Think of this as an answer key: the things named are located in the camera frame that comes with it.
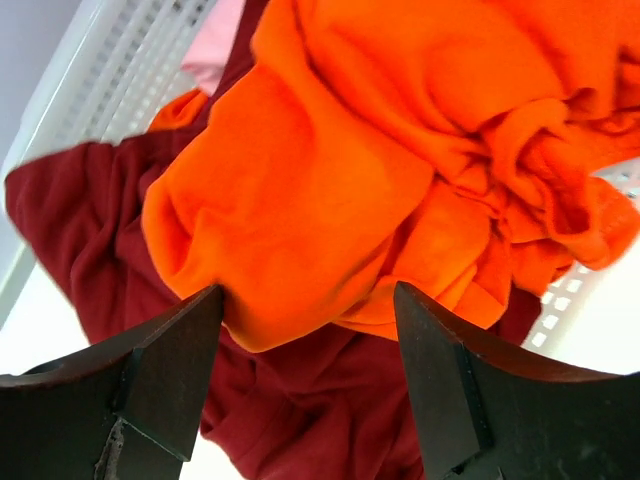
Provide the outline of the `orange t-shirt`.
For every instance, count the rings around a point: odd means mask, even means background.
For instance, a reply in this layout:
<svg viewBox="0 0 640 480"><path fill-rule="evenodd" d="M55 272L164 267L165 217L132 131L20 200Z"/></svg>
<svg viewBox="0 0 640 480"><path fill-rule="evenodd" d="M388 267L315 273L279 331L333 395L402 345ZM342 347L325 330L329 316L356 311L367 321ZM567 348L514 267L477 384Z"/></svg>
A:
<svg viewBox="0 0 640 480"><path fill-rule="evenodd" d="M395 339L397 282L489 328L638 234L597 176L639 153L635 1L271 1L251 47L141 221L176 295L228 289L249 351Z"/></svg>

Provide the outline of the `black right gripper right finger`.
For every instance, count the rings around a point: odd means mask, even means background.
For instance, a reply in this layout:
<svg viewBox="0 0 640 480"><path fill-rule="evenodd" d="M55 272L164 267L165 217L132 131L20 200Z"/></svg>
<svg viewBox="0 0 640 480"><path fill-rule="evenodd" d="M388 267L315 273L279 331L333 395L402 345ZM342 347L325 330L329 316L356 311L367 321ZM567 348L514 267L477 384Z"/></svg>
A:
<svg viewBox="0 0 640 480"><path fill-rule="evenodd" d="M394 291L398 341L430 479L635 479L639 377L562 363Z"/></svg>

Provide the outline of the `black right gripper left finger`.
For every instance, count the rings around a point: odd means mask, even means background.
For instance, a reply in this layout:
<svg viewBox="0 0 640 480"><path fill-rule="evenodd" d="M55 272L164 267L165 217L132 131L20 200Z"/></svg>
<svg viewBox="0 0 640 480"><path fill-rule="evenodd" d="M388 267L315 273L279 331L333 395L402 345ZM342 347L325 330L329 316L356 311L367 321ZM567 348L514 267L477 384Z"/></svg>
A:
<svg viewBox="0 0 640 480"><path fill-rule="evenodd" d="M2 375L2 478L179 478L222 318L223 292L210 286L98 344Z"/></svg>

